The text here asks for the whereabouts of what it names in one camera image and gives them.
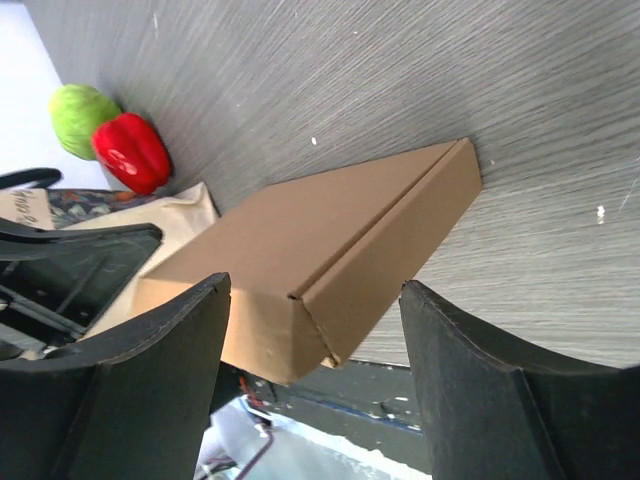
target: floral patterned fabric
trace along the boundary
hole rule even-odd
[[[153,202],[156,195],[108,190],[48,190],[51,219],[56,229],[109,213]]]

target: box lid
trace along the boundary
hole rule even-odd
[[[346,360],[396,298],[402,281],[424,264],[477,195],[477,163],[466,144],[470,161],[453,173],[471,167],[461,186],[466,193],[443,210],[447,221],[440,221],[434,235],[424,227],[418,228],[422,238],[408,231],[423,222],[411,215],[429,215],[412,205],[424,203],[419,192],[432,181],[425,181],[429,172],[451,170],[436,166],[461,142],[263,189],[141,279],[134,312],[163,303],[212,272],[229,272],[232,305],[224,361],[287,383],[325,357],[334,365]],[[456,179],[447,182],[438,189],[445,198],[436,201],[450,200],[447,190]],[[413,212],[409,216],[403,214],[407,209]],[[414,246],[412,239],[425,244],[419,255],[384,258],[402,257],[403,245]],[[393,242],[397,247],[389,248]],[[385,266],[393,270],[392,280],[385,279],[390,273]],[[383,279],[368,279],[371,275]]]

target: beige bag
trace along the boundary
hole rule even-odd
[[[0,218],[28,227],[54,229],[47,191],[43,188],[0,191]]]
[[[118,225],[153,223],[163,232],[162,245],[140,269],[107,312],[87,332],[89,338],[119,325],[131,317],[130,310],[138,278],[213,225],[218,218],[204,183],[175,197],[164,197],[146,205],[77,223],[65,230],[108,228]]]

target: black strap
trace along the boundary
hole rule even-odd
[[[30,188],[49,188],[62,179],[62,172],[56,168],[30,168],[19,172],[0,175],[0,190],[33,183]]]

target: box flap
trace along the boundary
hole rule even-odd
[[[188,284],[143,278],[136,312],[173,298]],[[301,301],[231,288],[231,311],[222,360],[270,381],[288,384],[313,370],[331,353]]]
[[[461,140],[302,295],[332,362],[351,356],[481,188],[473,145]]]

